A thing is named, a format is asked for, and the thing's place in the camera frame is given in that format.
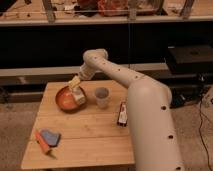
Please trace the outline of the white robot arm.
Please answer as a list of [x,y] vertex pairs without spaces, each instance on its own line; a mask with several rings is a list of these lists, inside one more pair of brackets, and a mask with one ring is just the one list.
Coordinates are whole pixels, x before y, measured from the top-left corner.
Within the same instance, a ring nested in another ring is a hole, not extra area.
[[81,80],[102,71],[127,89],[126,108],[136,171],[185,171],[171,116],[170,88],[154,78],[108,60],[105,49],[87,50]]

